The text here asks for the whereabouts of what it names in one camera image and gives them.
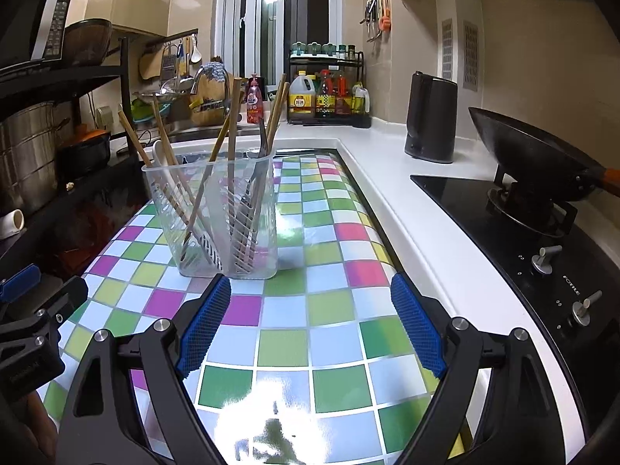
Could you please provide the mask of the person's left hand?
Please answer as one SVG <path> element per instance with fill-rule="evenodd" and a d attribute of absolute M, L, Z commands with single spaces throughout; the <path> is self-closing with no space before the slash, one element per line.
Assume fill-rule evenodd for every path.
<path fill-rule="evenodd" d="M 33 391 L 14 403 L 1 397 L 1 463 L 55 464 L 56 424 Z"/>

